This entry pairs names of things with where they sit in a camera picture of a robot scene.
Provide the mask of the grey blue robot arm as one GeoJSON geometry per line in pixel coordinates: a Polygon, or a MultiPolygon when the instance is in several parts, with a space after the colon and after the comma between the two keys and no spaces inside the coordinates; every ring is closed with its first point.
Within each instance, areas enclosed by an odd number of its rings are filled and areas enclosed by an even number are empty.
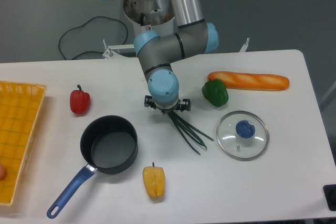
{"type": "Polygon", "coordinates": [[[159,10],[164,4],[172,7],[177,32],[160,36],[151,29],[137,35],[133,41],[136,56],[148,83],[150,95],[145,106],[159,109],[163,114],[173,110],[189,111],[189,99],[179,99],[179,82],[171,63],[217,48],[216,27],[204,19],[199,0],[136,0],[138,7],[152,1],[159,10]]]}

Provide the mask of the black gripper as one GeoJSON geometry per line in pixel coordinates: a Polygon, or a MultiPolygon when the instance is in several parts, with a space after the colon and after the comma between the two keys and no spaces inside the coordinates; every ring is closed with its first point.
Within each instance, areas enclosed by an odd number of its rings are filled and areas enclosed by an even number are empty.
{"type": "Polygon", "coordinates": [[[168,114],[171,111],[179,110],[190,111],[191,110],[191,101],[190,99],[176,100],[169,105],[159,105],[157,102],[154,102],[151,95],[146,95],[144,97],[144,106],[146,108],[153,108],[154,110],[158,109],[162,114],[168,114]]]}

